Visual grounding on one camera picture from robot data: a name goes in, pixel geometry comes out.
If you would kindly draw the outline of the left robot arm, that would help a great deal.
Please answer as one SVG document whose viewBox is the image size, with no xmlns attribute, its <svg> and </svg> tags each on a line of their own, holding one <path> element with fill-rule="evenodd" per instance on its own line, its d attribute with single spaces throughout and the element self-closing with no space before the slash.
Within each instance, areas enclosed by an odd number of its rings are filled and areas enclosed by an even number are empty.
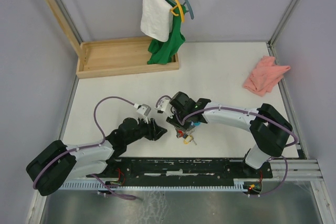
<svg viewBox="0 0 336 224">
<path fill-rule="evenodd" d="M 66 145 L 61 140 L 50 143 L 26 167 L 33 189 L 42 196 L 57 191 L 65 182 L 91 174 L 112 176 L 116 171 L 114 159 L 126 152 L 127 146 L 145 138 L 160 139 L 167 129 L 155 119 L 126 118 L 105 140 L 88 145 Z"/>
</svg>

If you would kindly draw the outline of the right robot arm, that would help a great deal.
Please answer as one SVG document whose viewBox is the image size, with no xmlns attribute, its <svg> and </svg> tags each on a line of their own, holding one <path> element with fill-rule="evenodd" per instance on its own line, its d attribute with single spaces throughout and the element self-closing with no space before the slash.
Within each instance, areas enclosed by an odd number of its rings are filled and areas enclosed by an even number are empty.
<svg viewBox="0 0 336 224">
<path fill-rule="evenodd" d="M 158 100 L 156 109 L 166 114 L 167 123 L 184 133 L 191 132 L 200 124 L 223 124 L 252 134 L 255 145 L 241 164 L 246 177 L 254 177 L 262 165 L 272 158 L 281 157 L 290 147 L 292 125 L 272 105 L 264 103 L 259 108 L 240 108 L 223 105 L 206 98 L 194 101 L 179 91 L 172 98 Z"/>
</svg>

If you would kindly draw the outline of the green garment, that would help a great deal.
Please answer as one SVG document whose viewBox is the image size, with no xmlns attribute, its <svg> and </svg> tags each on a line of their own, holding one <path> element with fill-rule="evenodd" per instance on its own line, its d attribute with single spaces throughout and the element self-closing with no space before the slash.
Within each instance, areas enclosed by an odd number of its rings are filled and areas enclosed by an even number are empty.
<svg viewBox="0 0 336 224">
<path fill-rule="evenodd" d="M 172 30 L 169 34 L 169 39 L 166 42 L 160 42 L 152 38 L 148 47 L 148 52 L 151 58 L 147 64 L 167 64 L 172 61 L 172 56 L 178 52 L 180 46 L 185 42 L 185 37 L 181 33 L 182 20 L 180 17 L 180 10 L 178 7 L 172 7 L 173 14 Z"/>
</svg>

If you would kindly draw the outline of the wooden tray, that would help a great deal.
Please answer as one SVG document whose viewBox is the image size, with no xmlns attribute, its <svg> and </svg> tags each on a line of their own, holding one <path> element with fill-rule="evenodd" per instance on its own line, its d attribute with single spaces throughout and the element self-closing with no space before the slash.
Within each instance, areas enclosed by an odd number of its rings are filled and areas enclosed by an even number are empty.
<svg viewBox="0 0 336 224">
<path fill-rule="evenodd" d="M 151 57 L 148 52 L 151 40 L 150 37 L 134 37 L 83 42 L 80 47 L 87 63 L 78 61 L 76 75 L 79 79 L 88 79 L 178 70 L 178 54 L 165 65 L 147 64 Z"/>
</svg>

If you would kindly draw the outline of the white towel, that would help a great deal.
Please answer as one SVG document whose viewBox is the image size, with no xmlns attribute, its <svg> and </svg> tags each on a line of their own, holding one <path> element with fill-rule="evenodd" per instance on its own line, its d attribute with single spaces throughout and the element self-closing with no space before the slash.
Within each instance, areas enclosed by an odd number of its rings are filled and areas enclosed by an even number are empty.
<svg viewBox="0 0 336 224">
<path fill-rule="evenodd" d="M 160 42 L 166 42 L 172 30 L 172 6 L 166 0 L 142 0 L 141 31 Z"/>
</svg>

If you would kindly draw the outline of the pink cloth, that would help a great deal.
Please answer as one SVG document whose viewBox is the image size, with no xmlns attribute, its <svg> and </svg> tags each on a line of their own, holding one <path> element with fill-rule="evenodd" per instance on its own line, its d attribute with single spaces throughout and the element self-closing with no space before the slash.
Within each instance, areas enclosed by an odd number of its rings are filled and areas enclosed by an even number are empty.
<svg viewBox="0 0 336 224">
<path fill-rule="evenodd" d="M 260 97 L 270 93 L 284 74 L 291 69 L 290 66 L 277 65 L 275 60 L 273 56 L 263 56 L 250 72 L 243 88 Z"/>
</svg>

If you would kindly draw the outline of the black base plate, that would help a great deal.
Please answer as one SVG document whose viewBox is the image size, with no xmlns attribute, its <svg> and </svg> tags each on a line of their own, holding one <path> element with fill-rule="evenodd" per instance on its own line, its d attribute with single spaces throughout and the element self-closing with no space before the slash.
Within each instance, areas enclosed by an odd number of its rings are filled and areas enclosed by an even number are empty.
<svg viewBox="0 0 336 224">
<path fill-rule="evenodd" d="M 269 162 L 253 169 L 240 159 L 120 157 L 97 176 L 120 178 L 123 186 L 232 186 L 234 179 L 273 178 Z"/>
</svg>

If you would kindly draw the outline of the wooden rack post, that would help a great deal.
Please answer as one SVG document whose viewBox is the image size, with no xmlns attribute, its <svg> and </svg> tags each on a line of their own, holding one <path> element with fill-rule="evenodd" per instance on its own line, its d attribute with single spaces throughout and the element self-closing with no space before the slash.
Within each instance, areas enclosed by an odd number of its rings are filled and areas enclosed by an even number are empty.
<svg viewBox="0 0 336 224">
<path fill-rule="evenodd" d="M 79 58 L 79 62 L 83 65 L 87 64 L 87 56 L 81 48 L 82 39 L 79 35 L 68 11 L 62 0 L 44 0 L 48 5 L 49 9 L 53 13 L 56 21 L 58 22 L 60 28 L 66 35 L 71 46 L 73 47 L 75 53 Z"/>
</svg>

